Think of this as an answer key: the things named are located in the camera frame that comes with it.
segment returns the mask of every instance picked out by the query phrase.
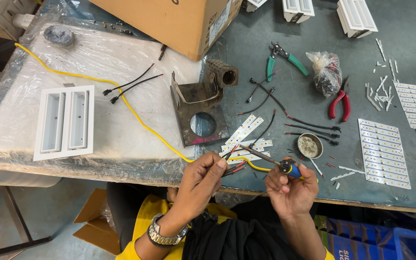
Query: floor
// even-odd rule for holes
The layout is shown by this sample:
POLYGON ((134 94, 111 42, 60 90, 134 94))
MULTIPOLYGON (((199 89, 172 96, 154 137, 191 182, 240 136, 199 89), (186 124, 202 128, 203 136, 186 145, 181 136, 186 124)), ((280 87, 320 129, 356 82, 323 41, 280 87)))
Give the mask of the floor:
MULTIPOLYGON (((63 178, 49 188, 11 187, 33 239, 49 235, 53 238, 14 259, 114 259, 109 252, 72 236, 83 225, 73 224, 83 204, 95 188, 105 189, 105 186, 103 181, 63 178)), ((0 248, 21 242, 0 193, 0 248)))

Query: red handled pliers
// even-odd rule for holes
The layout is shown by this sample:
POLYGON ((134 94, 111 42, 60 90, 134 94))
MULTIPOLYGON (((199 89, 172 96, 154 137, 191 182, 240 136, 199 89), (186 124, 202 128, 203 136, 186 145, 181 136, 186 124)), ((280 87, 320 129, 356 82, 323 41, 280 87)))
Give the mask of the red handled pliers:
POLYGON ((343 99, 343 105, 344 105, 344 115, 341 121, 346 122, 348 121, 348 118, 350 118, 350 115, 351 115, 349 75, 346 78, 346 82, 344 83, 344 86, 340 89, 340 91, 338 91, 338 97, 336 97, 330 104, 330 108, 328 109, 328 114, 330 118, 334 119, 337 117, 335 115, 335 106, 341 99, 343 99))

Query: wristwatch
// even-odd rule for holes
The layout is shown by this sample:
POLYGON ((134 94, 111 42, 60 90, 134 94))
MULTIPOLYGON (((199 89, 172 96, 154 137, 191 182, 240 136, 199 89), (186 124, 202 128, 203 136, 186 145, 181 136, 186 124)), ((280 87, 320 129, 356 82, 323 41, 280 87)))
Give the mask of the wristwatch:
POLYGON ((149 237, 152 244, 158 246, 158 247, 171 247, 179 244, 181 240, 185 237, 187 234, 187 231, 189 230, 189 227, 186 225, 179 234, 175 237, 163 237, 160 236, 160 226, 157 224, 157 221, 163 217, 164 215, 161 213, 158 213, 155 215, 152 219, 152 223, 150 224, 148 230, 147 230, 147 236, 149 237))

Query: yellow cable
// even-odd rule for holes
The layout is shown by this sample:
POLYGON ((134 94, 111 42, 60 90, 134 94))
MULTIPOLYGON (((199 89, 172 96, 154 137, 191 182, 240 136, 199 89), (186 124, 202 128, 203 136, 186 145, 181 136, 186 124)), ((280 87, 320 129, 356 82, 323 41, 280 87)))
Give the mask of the yellow cable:
MULTIPOLYGON (((52 68, 49 68, 48 66, 46 66, 46 64, 44 64, 44 62, 40 59, 40 58, 38 58, 38 56, 36 56, 33 52, 31 52, 30 50, 28 50, 27 48, 25 48, 24 46, 22 46, 22 45, 20 45, 20 44, 17 44, 17 43, 15 43, 14 44, 15 46, 17 46, 17 47, 20 47, 20 48, 22 48, 22 50, 24 50, 24 51, 26 51, 28 54, 30 54, 31 56, 33 56, 35 59, 37 59, 38 61, 39 61, 39 63, 41 63, 41 65, 43 65, 43 67, 45 68, 45 69, 47 69, 47 70, 49 70, 50 72, 54 72, 54 73, 57 73, 57 74, 62 74, 62 75, 68 75, 68 76, 75 76, 75 77, 82 77, 82 78, 86 78, 86 79, 90 79, 90 80, 95 80, 95 81, 101 81, 101 82, 108 82, 108 83, 111 83, 111 84, 113 84, 113 85, 115 85, 115 86, 120 86, 120 85, 118 85, 116 82, 114 82, 114 81, 112 81, 112 80, 102 80, 102 79, 98 79, 98 78, 94 78, 94 77, 90 77, 90 76, 86 76, 86 75, 81 75, 81 74, 74 74, 74 73, 68 73, 68 72, 63 72, 63 71, 58 71, 58 70, 54 70, 54 69, 52 69, 52 68)), ((155 132, 152 128, 150 128, 150 127, 148 127, 148 126, 146 126, 145 124, 144 124, 144 122, 142 122, 142 120, 141 120, 141 118, 137 115, 137 113, 134 111, 134 109, 130 106, 130 104, 126 101, 126 99, 124 98, 124 96, 122 95, 122 98, 123 98, 123 102, 128 106, 128 108, 131 110, 131 112, 134 114, 134 116, 137 118, 137 120, 141 123, 141 125, 143 126, 143 127, 145 127, 145 129, 147 129, 147 130, 149 130, 150 132, 152 132, 154 135, 156 135, 169 149, 171 149, 173 152, 175 152, 178 156, 180 156, 182 159, 184 159, 184 161, 186 161, 186 162, 188 162, 188 163, 191 163, 191 162, 193 162, 194 160, 190 160, 190 159, 187 159, 184 155, 182 155, 182 153, 180 153, 179 151, 177 151, 175 148, 173 148, 165 139, 163 139, 163 137, 161 137, 161 135, 159 135, 157 132, 155 132)), ((235 158, 231 158, 231 159, 229 159, 229 160, 235 160, 235 159, 243 159, 243 160, 246 160, 247 162, 248 162, 248 164, 252 167, 252 168, 254 168, 254 169, 257 169, 257 170, 259 170, 259 171, 266 171, 266 172, 268 172, 268 171, 270 171, 270 169, 265 169, 265 168, 260 168, 260 167, 257 167, 257 166, 255 166, 255 165, 253 165, 251 162, 250 162, 250 160, 248 160, 246 157, 235 157, 235 158)))

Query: cardboard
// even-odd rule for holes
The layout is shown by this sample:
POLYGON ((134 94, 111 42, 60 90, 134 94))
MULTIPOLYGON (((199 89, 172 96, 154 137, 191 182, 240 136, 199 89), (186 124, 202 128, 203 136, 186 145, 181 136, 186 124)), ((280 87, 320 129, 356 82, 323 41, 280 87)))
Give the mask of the cardboard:
POLYGON ((86 224, 73 234, 85 242, 93 244, 113 255, 120 253, 120 240, 118 235, 109 226, 106 219, 100 218, 100 208, 107 199, 106 190, 95 189, 76 216, 73 223, 86 224))
POLYGON ((89 0, 199 61, 239 14, 242 0, 89 0))

